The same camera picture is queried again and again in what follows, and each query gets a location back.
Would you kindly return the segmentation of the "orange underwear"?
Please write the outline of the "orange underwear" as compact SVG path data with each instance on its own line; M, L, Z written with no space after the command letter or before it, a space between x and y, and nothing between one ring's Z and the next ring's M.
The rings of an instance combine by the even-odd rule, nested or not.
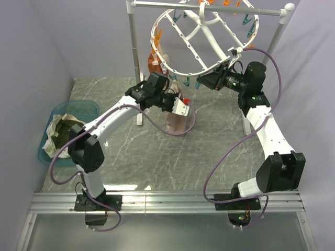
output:
M166 63L170 62L169 56L164 52L162 47L158 46L159 53L162 55L163 59L166 61ZM157 56L156 53L152 53L152 51L149 54L148 57L148 70L151 74L152 72L160 72L166 76L169 74L169 70L167 67L161 62L160 58Z

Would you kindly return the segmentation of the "white oval clip hanger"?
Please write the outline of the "white oval clip hanger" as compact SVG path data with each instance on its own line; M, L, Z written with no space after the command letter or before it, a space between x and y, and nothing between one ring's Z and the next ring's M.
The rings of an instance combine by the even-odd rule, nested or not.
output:
M232 26L239 14L223 15L206 10L213 1L197 1L198 10L167 9L154 21L150 32L152 53L156 53L169 70L171 79L182 76L184 84L192 77L208 73L219 65L229 64L231 47L250 48L259 31L260 19L256 14L246 14L251 27L246 35L240 35ZM158 46L169 56L166 63Z

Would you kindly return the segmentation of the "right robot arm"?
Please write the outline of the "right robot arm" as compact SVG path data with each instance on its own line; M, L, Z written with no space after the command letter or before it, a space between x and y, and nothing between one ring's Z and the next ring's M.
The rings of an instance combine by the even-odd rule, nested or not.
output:
M226 87L238 93L238 105L257 135L265 161L256 176L233 186L227 200L214 199L217 204L232 204L244 208L250 199L269 192L290 191L298 188L306 164L303 153L297 153L284 138L273 116L262 88L266 66L260 62L248 64L244 73L236 73L227 65L220 65L211 73L199 76L197 81L212 90Z

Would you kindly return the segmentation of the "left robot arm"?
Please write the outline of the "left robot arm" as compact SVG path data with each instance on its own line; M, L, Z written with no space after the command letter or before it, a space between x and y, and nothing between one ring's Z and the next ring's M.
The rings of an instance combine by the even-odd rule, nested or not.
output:
M189 106L182 94L170 90L168 77L153 72L147 80L129 88L121 99L108 111L84 126L70 129L68 153L82 173L87 204L93 210L102 209L107 203L100 166L104 162L103 143L128 120L153 106L163 112L186 117Z

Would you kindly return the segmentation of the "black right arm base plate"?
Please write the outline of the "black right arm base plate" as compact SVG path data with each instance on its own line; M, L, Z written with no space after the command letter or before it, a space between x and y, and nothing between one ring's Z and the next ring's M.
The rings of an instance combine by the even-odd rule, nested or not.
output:
M216 193L214 194L215 201L231 200L231 194ZM216 211L244 211L244 210L260 210L261 204L258 198L252 198L242 201L229 202L229 203L215 203Z

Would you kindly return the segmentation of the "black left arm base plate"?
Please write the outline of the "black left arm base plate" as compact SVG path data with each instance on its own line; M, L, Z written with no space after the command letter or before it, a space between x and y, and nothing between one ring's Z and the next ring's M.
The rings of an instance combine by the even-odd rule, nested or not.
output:
M105 195L102 199L97 199L98 203L94 202L86 194L79 194L76 197L74 211L90 212L90 211L105 211L109 208L121 210L122 195Z

